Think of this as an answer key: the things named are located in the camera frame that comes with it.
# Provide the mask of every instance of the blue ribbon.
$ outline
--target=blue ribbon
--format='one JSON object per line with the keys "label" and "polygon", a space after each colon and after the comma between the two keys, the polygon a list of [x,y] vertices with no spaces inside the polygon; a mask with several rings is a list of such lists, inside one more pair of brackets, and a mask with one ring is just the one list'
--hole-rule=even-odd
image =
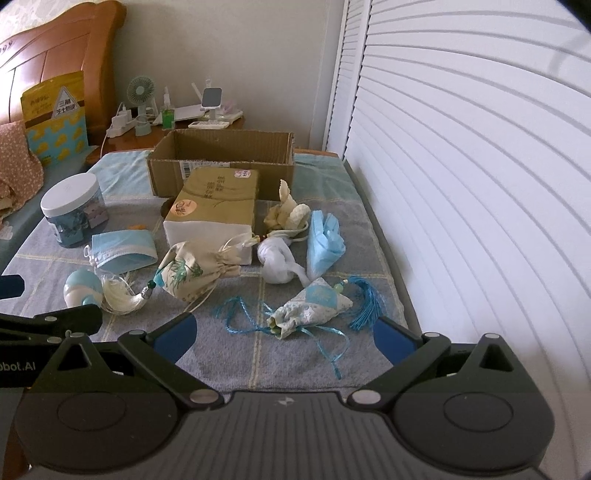
{"label": "blue ribbon", "polygon": [[[258,325],[256,323],[255,319],[252,318],[252,316],[251,316],[250,313],[248,313],[248,309],[246,308],[246,303],[244,302],[244,299],[242,297],[240,297],[240,296],[236,296],[236,297],[232,297],[230,299],[227,299],[219,307],[215,308],[214,311],[213,311],[214,317],[215,318],[219,318],[220,314],[222,313],[222,310],[227,305],[229,305],[229,309],[228,309],[228,314],[226,315],[225,324],[226,324],[226,330],[228,331],[228,333],[237,334],[237,333],[262,332],[262,333],[264,333],[266,335],[275,335],[273,333],[273,330],[271,329],[271,327],[268,327],[268,326],[267,327],[262,327],[262,326],[260,326],[260,325]],[[238,330],[238,329],[235,329],[235,328],[233,328],[233,327],[230,326],[230,322],[234,318],[234,315],[236,315],[236,308],[238,308],[238,305],[241,306],[242,311],[244,312],[244,315],[246,315],[246,318],[248,319],[248,321],[252,325],[252,328]],[[265,315],[270,316],[270,315],[273,314],[274,310],[272,308],[270,308],[269,305],[267,305],[265,302],[262,301],[261,302],[261,306],[263,308],[263,312],[264,312]],[[331,356],[324,349],[324,347],[322,346],[321,341],[319,339],[317,339],[316,336],[310,331],[310,328],[318,328],[318,330],[322,330],[324,332],[332,332],[332,333],[337,333],[338,335],[342,335],[345,338],[345,341],[347,342],[346,345],[345,345],[345,348],[338,355]],[[336,362],[348,350],[349,345],[351,343],[350,340],[349,340],[349,337],[347,337],[346,334],[344,334],[340,330],[337,330],[336,328],[324,327],[324,326],[321,326],[321,325],[313,325],[313,326],[310,326],[308,328],[299,326],[295,330],[297,332],[305,333],[306,335],[308,335],[309,337],[312,337],[316,341],[316,345],[318,346],[318,350],[320,351],[320,353],[322,354],[322,356],[324,358],[326,358],[330,362],[330,364],[332,365],[333,370],[335,372],[336,378],[339,379],[339,380],[341,380],[342,379],[342,376],[341,376],[341,373],[340,373],[338,367],[336,366]]]}

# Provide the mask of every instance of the open cardboard box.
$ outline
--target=open cardboard box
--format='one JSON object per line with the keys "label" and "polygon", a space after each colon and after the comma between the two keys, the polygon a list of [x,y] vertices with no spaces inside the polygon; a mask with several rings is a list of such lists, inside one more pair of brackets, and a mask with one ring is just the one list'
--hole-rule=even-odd
{"label": "open cardboard box", "polygon": [[176,197],[190,173],[199,167],[258,170],[259,199],[279,201],[279,184],[291,187],[294,134],[255,130],[173,130],[146,162],[152,193]]}

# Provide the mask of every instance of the plastic jar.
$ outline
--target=plastic jar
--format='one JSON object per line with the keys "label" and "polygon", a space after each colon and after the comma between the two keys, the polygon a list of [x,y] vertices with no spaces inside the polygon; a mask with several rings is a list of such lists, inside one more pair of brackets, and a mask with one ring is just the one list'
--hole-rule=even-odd
{"label": "plastic jar", "polygon": [[63,247],[78,247],[109,219],[99,181],[79,173],[56,183],[41,199],[41,210]]}

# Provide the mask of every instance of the green bottle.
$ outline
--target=green bottle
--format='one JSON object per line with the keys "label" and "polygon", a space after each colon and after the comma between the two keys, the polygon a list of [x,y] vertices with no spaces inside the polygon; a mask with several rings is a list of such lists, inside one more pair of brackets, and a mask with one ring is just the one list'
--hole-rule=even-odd
{"label": "green bottle", "polygon": [[164,106],[162,107],[162,130],[174,130],[174,107],[170,103],[168,87],[164,87]]}

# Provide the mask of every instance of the white desk fan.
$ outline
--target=white desk fan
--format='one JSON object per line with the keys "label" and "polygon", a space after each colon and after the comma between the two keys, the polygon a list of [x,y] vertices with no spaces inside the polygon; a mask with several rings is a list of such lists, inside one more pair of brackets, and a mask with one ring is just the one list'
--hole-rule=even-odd
{"label": "white desk fan", "polygon": [[136,137],[148,135],[152,131],[150,123],[148,123],[146,103],[154,97],[155,90],[154,81],[144,75],[132,79],[127,87],[127,98],[138,107],[137,124],[135,126]]}

